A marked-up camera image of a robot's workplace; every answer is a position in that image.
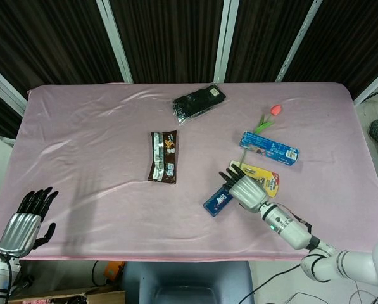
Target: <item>table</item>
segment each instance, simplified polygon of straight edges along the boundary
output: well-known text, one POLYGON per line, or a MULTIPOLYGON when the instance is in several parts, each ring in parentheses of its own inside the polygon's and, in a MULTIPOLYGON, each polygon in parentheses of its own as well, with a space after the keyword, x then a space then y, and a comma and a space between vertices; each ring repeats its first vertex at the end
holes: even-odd
POLYGON ((258 214, 231 201, 215 218, 202 204, 218 171, 242 155, 239 141, 275 104, 262 135, 300 150, 287 166, 248 152, 277 172, 275 201, 338 249, 378 242, 378 179, 348 91, 333 83, 221 84, 227 100, 178 127, 173 98, 204 84, 45 85, 29 102, 0 195, 0 237, 30 190, 53 186, 36 260, 212 261, 299 259, 258 214), (153 131, 178 130, 177 183, 146 181, 153 131))

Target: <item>robotic arm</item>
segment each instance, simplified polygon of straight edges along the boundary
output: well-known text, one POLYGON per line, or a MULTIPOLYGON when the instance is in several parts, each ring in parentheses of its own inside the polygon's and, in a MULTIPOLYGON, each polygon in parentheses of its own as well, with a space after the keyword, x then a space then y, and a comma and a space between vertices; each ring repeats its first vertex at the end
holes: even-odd
POLYGON ((378 244, 372 253, 337 251, 305 230, 280 206, 268 201, 268 195, 238 166, 227 169, 230 176, 220 172, 223 185, 239 204, 249 212, 260 213, 265 221, 295 250, 310 252, 301 260, 301 268, 312 280, 328 282, 331 279, 351 279, 378 286, 378 244))
POLYGON ((29 192, 10 218, 0 239, 0 304, 7 303, 11 287, 20 272, 19 259, 28 255, 32 249, 48 243, 55 231, 55 223, 49 225, 44 237, 37 235, 49 206, 58 195, 52 187, 29 192))

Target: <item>brown snack wrapper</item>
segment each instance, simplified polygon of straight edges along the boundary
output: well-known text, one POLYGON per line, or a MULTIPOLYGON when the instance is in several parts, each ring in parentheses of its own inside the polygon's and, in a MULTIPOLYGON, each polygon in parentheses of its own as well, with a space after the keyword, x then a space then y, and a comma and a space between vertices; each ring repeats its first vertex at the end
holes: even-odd
POLYGON ((153 160, 149 181, 176 183, 177 131, 151 132, 153 160))

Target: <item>yellow snack package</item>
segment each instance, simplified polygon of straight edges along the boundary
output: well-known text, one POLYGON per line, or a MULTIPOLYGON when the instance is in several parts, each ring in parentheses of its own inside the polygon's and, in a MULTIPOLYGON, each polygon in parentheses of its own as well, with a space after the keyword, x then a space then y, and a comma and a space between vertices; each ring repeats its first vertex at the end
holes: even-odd
MULTIPOLYGON (((239 161, 231 160, 229 165, 231 169, 232 164, 239 167, 239 161)), ((277 190, 279 190, 279 175, 277 173, 254 167, 246 163, 241 165, 241 170, 249 177, 256 179, 271 198, 276 196, 277 190)))

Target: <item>cardboard box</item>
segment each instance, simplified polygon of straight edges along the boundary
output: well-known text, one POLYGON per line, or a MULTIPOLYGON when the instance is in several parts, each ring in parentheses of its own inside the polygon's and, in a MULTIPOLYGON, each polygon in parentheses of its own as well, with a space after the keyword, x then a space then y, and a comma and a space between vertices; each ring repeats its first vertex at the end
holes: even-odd
POLYGON ((10 299, 10 304, 22 304, 23 301, 66 299, 73 296, 85 296, 88 304, 125 304, 125 292, 115 291, 113 287, 89 287, 69 290, 50 291, 34 296, 16 296, 10 299))

